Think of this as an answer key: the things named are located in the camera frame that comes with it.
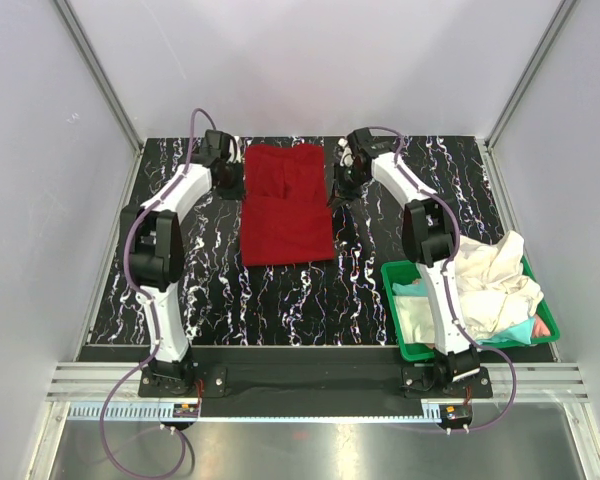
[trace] gray wall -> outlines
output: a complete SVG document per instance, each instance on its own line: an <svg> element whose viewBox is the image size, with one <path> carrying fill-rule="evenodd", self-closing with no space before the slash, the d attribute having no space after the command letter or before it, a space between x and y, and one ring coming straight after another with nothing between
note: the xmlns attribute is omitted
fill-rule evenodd
<svg viewBox="0 0 600 480"><path fill-rule="evenodd" d="M600 425L600 0L576 8L496 156Z"/></svg>
<svg viewBox="0 0 600 480"><path fill-rule="evenodd" d="M559 0L72 0L141 136L486 135Z"/></svg>
<svg viewBox="0 0 600 480"><path fill-rule="evenodd" d="M132 153L46 0L0 0L0 480L22 478Z"/></svg>

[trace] folded red cloth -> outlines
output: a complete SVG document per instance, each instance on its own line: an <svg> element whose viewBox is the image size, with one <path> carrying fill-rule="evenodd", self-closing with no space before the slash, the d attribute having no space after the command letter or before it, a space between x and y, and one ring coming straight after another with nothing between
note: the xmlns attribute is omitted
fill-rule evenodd
<svg viewBox="0 0 600 480"><path fill-rule="evenodd" d="M249 147L245 184L240 227L243 265L287 265L334 257L322 147Z"/></svg>

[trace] fabric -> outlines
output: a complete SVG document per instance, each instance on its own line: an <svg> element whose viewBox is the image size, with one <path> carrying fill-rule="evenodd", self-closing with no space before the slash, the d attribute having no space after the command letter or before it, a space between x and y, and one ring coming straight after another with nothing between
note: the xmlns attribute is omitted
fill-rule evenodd
<svg viewBox="0 0 600 480"><path fill-rule="evenodd" d="M424 282L416 280L411 285L400 285L394 283L391 286L393 294L396 296L406 297L428 297L427 286ZM506 330L494 335L491 338L485 338L478 343L501 343L508 341L515 341L524 345L531 345L533 338L548 337L551 335L549 328L544 321L535 315L524 322L514 325L513 327L507 328Z"/></svg>
<svg viewBox="0 0 600 480"><path fill-rule="evenodd" d="M467 330L476 341L491 339L529 320L542 301L540 286L522 275L523 244L516 232L508 232L497 245L460 239L456 284ZM398 296L394 301L405 343L433 343L428 298Z"/></svg>
<svg viewBox="0 0 600 480"><path fill-rule="evenodd" d="M251 146L245 152L245 185L240 227L243 265L333 259L322 147Z"/></svg>

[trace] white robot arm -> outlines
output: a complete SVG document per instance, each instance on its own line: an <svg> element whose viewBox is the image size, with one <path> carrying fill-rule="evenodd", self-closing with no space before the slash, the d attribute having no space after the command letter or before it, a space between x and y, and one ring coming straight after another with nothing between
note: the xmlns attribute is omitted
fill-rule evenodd
<svg viewBox="0 0 600 480"><path fill-rule="evenodd" d="M140 206L128 205L120 214L120 238L127 238L140 213L159 202L136 232L129 265L134 282L150 298L136 295L143 306L151 344L158 345L155 358L149 363L150 372L176 386L191 385L194 374L178 304L178 282L185 263L180 223L200 197L214 188L221 198L242 198L243 166L239 155L235 138L207 130L193 162L178 166L173 178L151 199ZM155 319L149 302L154 303ZM156 324L160 328L159 339Z"/></svg>
<svg viewBox="0 0 600 480"><path fill-rule="evenodd" d="M403 247L426 284L434 322L436 376L442 383L450 383L477 374L477 351L461 333L466 327L451 258L455 242L452 221L432 198L437 198L436 192L396 156L390 144L375 140L368 128L354 131L340 146L343 153L335 165L332 202L358 198L360 187L375 179L404 210Z"/></svg>

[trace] green bin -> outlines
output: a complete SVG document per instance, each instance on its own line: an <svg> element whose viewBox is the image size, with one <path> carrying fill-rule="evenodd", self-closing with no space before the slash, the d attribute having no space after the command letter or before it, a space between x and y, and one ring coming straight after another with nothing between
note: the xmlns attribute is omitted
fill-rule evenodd
<svg viewBox="0 0 600 480"><path fill-rule="evenodd" d="M522 267L523 273L535 280L533 272L529 267L529 263L527 263L527 260L524 257L522 258ZM391 285L394 283L409 285L413 283L413 281L417 278L420 278L420 273L418 272L416 265L407 260L401 262L389 262L385 263L382 266L382 279L384 281L384 289L387 292L387 297L389 298L389 307L391 308L391 316L393 317L393 323L396 326L396 336L398 337L398 344L400 345L400 353L402 354L402 358L409 362L421 362L423 360L432 359L433 351L422 343L404 343L404 340L402 338L402 331L400 330L398 312L396 311L395 302L393 301L394 295ZM544 323L546 323L551 335L548 337L533 338L531 339L531 344L537 345L539 343L549 343L558 340L560 338L560 330L558 330L556 321L554 320L553 315L551 315L551 311L547 306L547 302L542 300L542 302L540 302L540 305L538 305L538 310L536 313L540 315L540 318L542 318L542 320L544 320ZM521 346L525 347L528 345L524 345L519 342L508 341L501 343L490 343L489 346L498 348L509 348Z"/></svg>

